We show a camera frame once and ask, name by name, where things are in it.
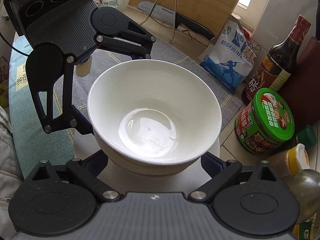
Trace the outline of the plain white small bowl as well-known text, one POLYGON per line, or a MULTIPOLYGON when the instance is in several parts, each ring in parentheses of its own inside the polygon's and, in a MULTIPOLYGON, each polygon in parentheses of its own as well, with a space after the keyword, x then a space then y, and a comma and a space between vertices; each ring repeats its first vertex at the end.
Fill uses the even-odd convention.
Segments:
POLYGON ((95 139, 119 167, 144 176, 177 174, 199 160, 219 139, 220 131, 200 134, 183 128, 117 128, 98 131, 95 139))

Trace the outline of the white bowl pink flowers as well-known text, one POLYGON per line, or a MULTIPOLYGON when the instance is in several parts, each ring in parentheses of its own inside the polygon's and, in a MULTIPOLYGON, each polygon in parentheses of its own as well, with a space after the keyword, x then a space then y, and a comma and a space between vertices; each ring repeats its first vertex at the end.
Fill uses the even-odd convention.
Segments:
POLYGON ((191 71, 159 60, 131 60, 103 72, 87 98, 101 147, 146 165, 199 159, 222 128, 219 102, 191 71))

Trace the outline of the white floral plate stack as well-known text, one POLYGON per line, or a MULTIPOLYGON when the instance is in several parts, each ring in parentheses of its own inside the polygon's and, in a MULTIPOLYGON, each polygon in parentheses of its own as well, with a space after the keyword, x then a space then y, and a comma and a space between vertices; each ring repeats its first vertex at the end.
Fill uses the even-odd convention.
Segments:
MULTIPOLYGON (((92 134, 81 135, 75 130, 74 155, 76 158, 86 159, 99 150, 100 146, 92 134)), ((209 149, 209 153, 216 157, 220 156, 219 139, 209 149)), ((97 178, 122 194, 126 192, 184 192, 185 195, 211 179, 202 168, 200 159, 184 171, 164 177, 132 173, 109 160, 108 165, 98 174, 97 178)))

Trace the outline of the grey checked table mat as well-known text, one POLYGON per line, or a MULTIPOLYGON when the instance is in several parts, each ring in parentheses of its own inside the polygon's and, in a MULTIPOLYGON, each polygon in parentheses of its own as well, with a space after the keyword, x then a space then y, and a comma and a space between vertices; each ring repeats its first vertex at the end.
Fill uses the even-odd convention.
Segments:
MULTIPOLYGON (((221 132, 223 134, 231 133, 233 122, 242 107, 242 103, 220 81, 210 75, 190 57, 184 55, 160 38, 153 45, 151 58, 177 64, 200 77, 214 92, 220 104, 222 113, 221 132)), ((92 54, 92 66, 89 74, 86 77, 78 77, 77 75, 73 77, 72 104, 78 110, 83 111, 86 108, 87 95, 95 79, 108 68, 130 60, 131 57, 129 56, 101 49, 95 50, 92 54)))

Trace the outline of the teal towel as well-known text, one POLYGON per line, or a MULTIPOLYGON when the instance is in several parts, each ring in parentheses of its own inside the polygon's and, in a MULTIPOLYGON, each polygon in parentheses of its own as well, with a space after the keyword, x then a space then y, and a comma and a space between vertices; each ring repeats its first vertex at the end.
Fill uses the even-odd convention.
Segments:
POLYGON ((31 98, 24 64, 27 57, 12 50, 9 61, 9 108, 17 159, 25 177, 41 160, 64 165, 73 159, 71 129, 44 133, 31 98))

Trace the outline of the green lid sauce jar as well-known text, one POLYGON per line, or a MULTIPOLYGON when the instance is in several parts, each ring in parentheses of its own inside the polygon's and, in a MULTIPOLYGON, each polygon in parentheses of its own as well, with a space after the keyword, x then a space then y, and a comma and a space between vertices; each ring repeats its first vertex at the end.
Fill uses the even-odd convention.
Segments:
POLYGON ((295 131, 293 115, 284 99, 269 88, 257 91, 235 120, 235 133, 252 154, 264 154, 289 141, 295 131))

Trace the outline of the white sleeve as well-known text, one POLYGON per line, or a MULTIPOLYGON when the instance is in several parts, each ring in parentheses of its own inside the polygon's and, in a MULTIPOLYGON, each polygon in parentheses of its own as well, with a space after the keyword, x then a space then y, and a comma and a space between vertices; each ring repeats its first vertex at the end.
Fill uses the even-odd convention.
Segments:
POLYGON ((16 230, 10 220, 8 207, 23 182, 23 176, 15 151, 9 116, 3 108, 1 108, 0 144, 1 239, 10 239, 16 230))

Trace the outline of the clear oil bottle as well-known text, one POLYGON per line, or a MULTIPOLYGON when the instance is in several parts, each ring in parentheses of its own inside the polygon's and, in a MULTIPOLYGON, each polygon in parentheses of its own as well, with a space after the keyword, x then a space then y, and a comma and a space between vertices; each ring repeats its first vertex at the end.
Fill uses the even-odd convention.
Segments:
POLYGON ((283 178, 300 205, 292 231, 297 239, 319 239, 319 172, 301 170, 283 178))

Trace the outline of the green cap small jar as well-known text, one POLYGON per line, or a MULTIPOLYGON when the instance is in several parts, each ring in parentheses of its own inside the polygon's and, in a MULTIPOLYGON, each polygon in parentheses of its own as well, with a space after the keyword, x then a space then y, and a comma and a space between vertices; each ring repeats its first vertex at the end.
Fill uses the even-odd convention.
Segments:
POLYGON ((306 150, 311 149, 317 144, 317 137, 311 125, 306 125, 304 129, 296 134, 297 144, 303 144, 306 150))

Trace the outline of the dark vinegar bottle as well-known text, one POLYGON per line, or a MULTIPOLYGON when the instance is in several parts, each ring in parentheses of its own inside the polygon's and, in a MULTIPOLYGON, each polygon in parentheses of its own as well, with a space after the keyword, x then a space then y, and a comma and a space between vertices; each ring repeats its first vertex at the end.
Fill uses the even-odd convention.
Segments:
POLYGON ((297 55, 310 26, 311 23, 299 15, 288 37, 269 50, 242 91, 241 98, 246 105, 262 88, 269 88, 275 92, 281 89, 297 68, 297 55))

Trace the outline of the blue white salt bag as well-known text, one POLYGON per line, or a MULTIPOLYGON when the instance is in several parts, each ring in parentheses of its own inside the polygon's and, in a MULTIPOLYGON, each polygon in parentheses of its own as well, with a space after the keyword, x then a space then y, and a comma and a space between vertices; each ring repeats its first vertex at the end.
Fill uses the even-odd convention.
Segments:
POLYGON ((200 66, 234 94, 253 68, 253 61, 244 55, 248 45, 243 29, 228 20, 216 43, 199 56, 200 66))

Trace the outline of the metal binder clips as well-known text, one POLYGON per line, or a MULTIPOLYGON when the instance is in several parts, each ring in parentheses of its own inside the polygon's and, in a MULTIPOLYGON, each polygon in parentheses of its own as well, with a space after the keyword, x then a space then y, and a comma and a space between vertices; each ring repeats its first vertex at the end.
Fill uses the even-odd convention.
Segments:
POLYGON ((258 44, 250 44, 244 49, 244 55, 247 57, 250 61, 253 61, 257 54, 261 51, 261 46, 258 44))

